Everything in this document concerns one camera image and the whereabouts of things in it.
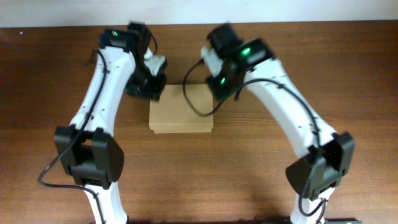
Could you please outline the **brown cardboard box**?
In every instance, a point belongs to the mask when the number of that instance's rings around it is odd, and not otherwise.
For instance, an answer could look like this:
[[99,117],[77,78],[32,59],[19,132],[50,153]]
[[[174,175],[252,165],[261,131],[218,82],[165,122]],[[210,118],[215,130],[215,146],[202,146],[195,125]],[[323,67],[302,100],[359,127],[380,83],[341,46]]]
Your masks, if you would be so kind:
[[[190,101],[197,110],[206,112],[212,109],[213,97],[206,85],[186,85],[185,89],[192,94]],[[156,134],[210,133],[213,117],[201,117],[189,107],[183,86],[166,85],[160,100],[150,102],[149,128]]]

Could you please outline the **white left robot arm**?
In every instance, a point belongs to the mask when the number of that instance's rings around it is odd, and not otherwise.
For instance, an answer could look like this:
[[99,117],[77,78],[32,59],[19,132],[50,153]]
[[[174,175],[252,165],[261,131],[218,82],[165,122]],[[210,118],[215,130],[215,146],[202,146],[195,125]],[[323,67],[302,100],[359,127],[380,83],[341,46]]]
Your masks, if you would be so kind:
[[95,223],[129,223],[118,186],[124,152],[114,139],[114,124],[124,93],[160,99],[167,59],[150,49],[153,40],[140,22],[125,30],[105,29],[93,51],[96,67],[84,100],[70,124],[55,130],[55,160],[73,178],[71,189],[86,193]]

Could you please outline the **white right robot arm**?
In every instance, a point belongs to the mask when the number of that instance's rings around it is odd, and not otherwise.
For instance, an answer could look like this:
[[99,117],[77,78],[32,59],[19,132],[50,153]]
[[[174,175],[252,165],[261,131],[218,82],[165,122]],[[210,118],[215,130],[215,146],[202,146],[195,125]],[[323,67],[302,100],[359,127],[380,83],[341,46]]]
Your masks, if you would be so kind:
[[201,56],[211,75],[215,98],[224,102],[250,91],[287,136],[297,161],[285,174],[296,193],[289,223],[328,223],[326,207],[348,173],[355,149],[350,133],[337,133],[310,106],[292,83],[282,62],[262,39],[240,39],[228,23],[206,37]]

